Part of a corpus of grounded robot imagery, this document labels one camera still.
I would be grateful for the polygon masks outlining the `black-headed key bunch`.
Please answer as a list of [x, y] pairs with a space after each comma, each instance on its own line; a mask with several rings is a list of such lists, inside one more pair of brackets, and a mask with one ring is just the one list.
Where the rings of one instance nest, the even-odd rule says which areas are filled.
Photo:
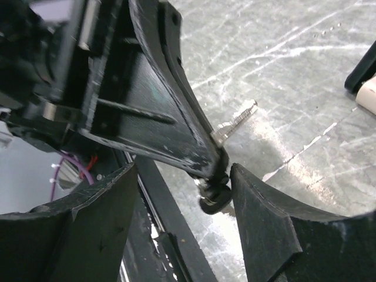
[[216, 148], [219, 149], [219, 162], [215, 165], [212, 176], [207, 178], [192, 177], [199, 191], [199, 206], [206, 214], [212, 215], [222, 211], [232, 200], [231, 188], [228, 185], [230, 181], [228, 174], [230, 157], [226, 151], [226, 145], [233, 139], [236, 132], [256, 113], [257, 109], [258, 103], [256, 100], [252, 99], [244, 102], [230, 121], [219, 124], [210, 133]]

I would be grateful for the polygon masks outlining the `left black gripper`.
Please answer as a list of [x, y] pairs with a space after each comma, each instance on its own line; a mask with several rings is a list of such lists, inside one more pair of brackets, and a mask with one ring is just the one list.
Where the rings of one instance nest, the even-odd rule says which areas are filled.
[[171, 74], [161, 1], [73, 1], [46, 19], [1, 2], [1, 121], [44, 152], [96, 144], [213, 175], [220, 153]]

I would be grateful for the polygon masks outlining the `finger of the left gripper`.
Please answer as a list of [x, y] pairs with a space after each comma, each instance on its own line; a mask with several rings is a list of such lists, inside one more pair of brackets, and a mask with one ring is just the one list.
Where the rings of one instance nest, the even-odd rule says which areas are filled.
[[203, 126], [206, 135], [210, 136], [213, 127], [200, 107], [182, 66], [180, 48], [182, 16], [170, 2], [161, 1], [159, 2], [158, 18], [159, 37], [169, 70], [180, 90], [182, 90], [184, 97], [194, 112], [194, 115]]

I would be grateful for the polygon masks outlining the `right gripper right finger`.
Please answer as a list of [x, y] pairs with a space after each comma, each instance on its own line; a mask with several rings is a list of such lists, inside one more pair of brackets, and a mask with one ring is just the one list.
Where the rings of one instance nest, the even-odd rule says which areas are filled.
[[375, 212], [309, 206], [232, 165], [233, 204], [248, 281], [374, 281]]

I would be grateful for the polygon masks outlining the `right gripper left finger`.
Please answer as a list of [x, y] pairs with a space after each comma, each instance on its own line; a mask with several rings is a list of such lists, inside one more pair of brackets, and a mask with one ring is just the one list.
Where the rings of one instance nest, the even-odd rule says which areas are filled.
[[138, 193], [127, 164], [27, 213], [1, 216], [2, 281], [116, 281]]

